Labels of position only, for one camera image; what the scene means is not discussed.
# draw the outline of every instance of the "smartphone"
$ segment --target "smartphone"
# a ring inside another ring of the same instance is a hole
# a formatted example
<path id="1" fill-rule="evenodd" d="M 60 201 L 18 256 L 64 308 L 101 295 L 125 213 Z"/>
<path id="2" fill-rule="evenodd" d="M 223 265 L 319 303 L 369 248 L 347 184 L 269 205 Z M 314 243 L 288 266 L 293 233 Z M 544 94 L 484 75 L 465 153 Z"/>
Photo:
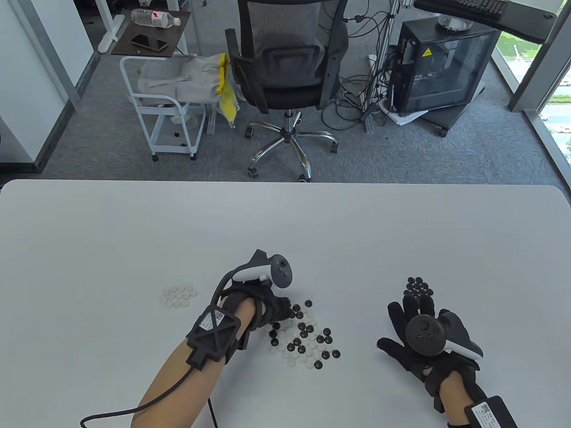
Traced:
<path id="1" fill-rule="evenodd" d="M 168 43 L 164 40 L 155 39 L 154 37 L 145 36 L 143 34 L 134 36 L 130 42 L 136 46 L 144 47 L 155 52 L 161 52 L 168 46 Z"/>

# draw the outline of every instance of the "black glove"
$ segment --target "black glove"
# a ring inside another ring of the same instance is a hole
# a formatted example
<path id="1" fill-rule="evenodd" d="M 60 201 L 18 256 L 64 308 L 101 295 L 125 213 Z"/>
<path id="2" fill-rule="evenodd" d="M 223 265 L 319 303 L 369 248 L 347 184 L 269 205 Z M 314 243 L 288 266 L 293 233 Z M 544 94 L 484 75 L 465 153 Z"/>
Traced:
<path id="1" fill-rule="evenodd" d="M 396 359 L 406 371 L 411 372 L 424 383 L 428 393 L 434 397 L 434 408 L 440 413 L 444 412 L 439 396 L 440 385 L 450 376 L 451 372 L 461 374 L 464 387 L 471 399 L 476 402 L 484 400 L 485 393 L 476 385 L 476 370 L 480 370 L 480 367 L 474 360 L 455 352 L 442 352 L 435 357 L 426 357 L 409 346 L 405 332 L 410 320 L 419 315 L 418 308 L 419 304 L 415 296 L 404 296 L 402 306 L 398 302 L 390 303 L 388 305 L 389 317 L 404 346 L 383 337 L 378 340 L 377 347 Z M 439 317 L 446 312 L 448 310 L 442 309 Z M 425 295 L 420 298 L 420 313 L 435 316 L 434 301 L 430 296 Z"/>

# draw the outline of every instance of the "black cable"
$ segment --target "black cable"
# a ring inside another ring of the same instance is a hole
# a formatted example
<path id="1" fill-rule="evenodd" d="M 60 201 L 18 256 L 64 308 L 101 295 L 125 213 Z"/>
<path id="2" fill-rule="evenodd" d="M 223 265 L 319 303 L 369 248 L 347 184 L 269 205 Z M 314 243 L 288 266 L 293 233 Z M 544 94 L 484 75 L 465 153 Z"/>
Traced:
<path id="1" fill-rule="evenodd" d="M 218 428 L 218 422 L 214 416 L 214 409 L 212 408 L 212 401 L 210 401 L 210 397 L 208 398 L 208 408 L 210 409 L 210 416 L 212 416 L 212 423 L 214 424 L 214 428 Z"/>
<path id="2" fill-rule="evenodd" d="M 169 395 L 170 393 L 172 393 L 176 388 L 178 388 L 178 387 L 188 378 L 188 376 L 191 374 L 192 370 L 193 370 L 192 367 L 189 368 L 188 371 L 186 372 L 186 374 L 185 374 L 182 378 L 180 378 L 180 380 L 179 380 L 177 383 L 175 383 L 174 385 L 172 385 L 169 389 L 167 389 L 165 392 L 163 392 L 163 393 L 162 393 L 161 395 L 159 395 L 158 397 L 152 399 L 151 401 L 149 401 L 149 402 L 146 403 L 146 404 L 143 404 L 142 406 L 135 407 L 135 408 L 133 408 L 133 409 L 128 409 L 128 410 L 112 411 L 112 412 L 109 412 L 109 413 L 99 413 L 99 414 L 96 414 L 96 415 L 91 415 L 91 416 L 88 416 L 88 417 L 86 417 L 86 418 L 83 418 L 83 419 L 80 421 L 79 426 L 80 426 L 81 428 L 87 428 L 87 427 L 85 426 L 85 423 L 86 423 L 86 422 L 89 422 L 89 421 L 93 421 L 93 420 L 95 420 L 95 419 L 114 418 L 114 417 L 116 417 L 116 416 L 129 415 L 129 414 L 132 414 L 132 413 L 137 413 L 137 412 L 139 412 L 139 411 L 148 409 L 148 408 L 151 407 L 152 405 L 157 404 L 157 403 L 158 403 L 159 401 L 161 401 L 163 398 L 165 398 L 166 396 L 168 396 L 168 395 Z"/>

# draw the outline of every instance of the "vr controller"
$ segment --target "vr controller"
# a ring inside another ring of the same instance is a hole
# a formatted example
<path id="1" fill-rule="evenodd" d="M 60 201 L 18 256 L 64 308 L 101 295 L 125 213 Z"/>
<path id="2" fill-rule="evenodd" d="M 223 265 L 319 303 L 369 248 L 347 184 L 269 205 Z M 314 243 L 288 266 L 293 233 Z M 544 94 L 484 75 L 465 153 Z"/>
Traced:
<path id="1" fill-rule="evenodd" d="M 252 259 L 234 269 L 232 275 L 232 280 L 236 282 L 265 279 L 269 279 L 279 288 L 286 288 L 291 284 L 291 266 L 284 256 L 275 254 L 268 258 L 264 251 L 257 250 Z"/>
<path id="2" fill-rule="evenodd" d="M 441 352 L 455 352 L 472 360 L 484 358 L 482 349 L 470 340 L 468 331 L 453 312 L 445 312 L 438 319 L 421 314 L 407 325 L 407 341 L 421 355 L 435 357 Z"/>

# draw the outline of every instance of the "warning sticker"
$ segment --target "warning sticker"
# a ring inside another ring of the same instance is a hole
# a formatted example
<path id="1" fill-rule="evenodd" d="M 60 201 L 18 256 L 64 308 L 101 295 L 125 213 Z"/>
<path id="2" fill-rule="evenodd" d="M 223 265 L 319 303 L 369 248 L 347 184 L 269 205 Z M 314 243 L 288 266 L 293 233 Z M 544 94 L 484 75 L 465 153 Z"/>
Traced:
<path id="1" fill-rule="evenodd" d="M 214 317 L 216 318 L 216 326 L 219 326 L 222 320 L 224 319 L 224 314 L 218 310 L 215 310 Z M 200 322 L 199 326 L 201 329 L 206 331 L 212 330 L 212 327 L 214 327 L 214 324 L 212 323 L 212 315 L 207 313 Z"/>
<path id="2" fill-rule="evenodd" d="M 500 423 L 494 416 L 492 409 L 488 403 L 483 402 L 471 408 L 472 413 L 478 419 L 478 423 L 482 428 L 501 428 Z"/>

